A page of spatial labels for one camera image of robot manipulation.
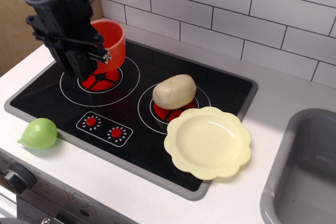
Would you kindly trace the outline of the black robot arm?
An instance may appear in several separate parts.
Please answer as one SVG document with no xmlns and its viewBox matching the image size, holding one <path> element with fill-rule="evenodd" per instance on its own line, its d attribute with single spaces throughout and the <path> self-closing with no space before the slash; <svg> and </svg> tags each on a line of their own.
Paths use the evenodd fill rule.
<svg viewBox="0 0 336 224">
<path fill-rule="evenodd" d="M 24 0 L 36 14 L 26 23 L 33 35 L 70 77 L 86 81 L 107 63 L 110 54 L 103 46 L 104 37 L 92 26 L 93 0 Z"/>
</svg>

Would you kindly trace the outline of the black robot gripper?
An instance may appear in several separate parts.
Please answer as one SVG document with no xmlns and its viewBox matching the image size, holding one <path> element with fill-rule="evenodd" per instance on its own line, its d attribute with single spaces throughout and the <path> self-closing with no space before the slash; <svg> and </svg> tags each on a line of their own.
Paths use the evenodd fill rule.
<svg viewBox="0 0 336 224">
<path fill-rule="evenodd" d="M 37 40 L 44 42 L 70 77 L 86 81 L 110 56 L 103 36 L 91 25 L 93 0 L 25 0 L 36 14 L 27 17 Z"/>
</svg>

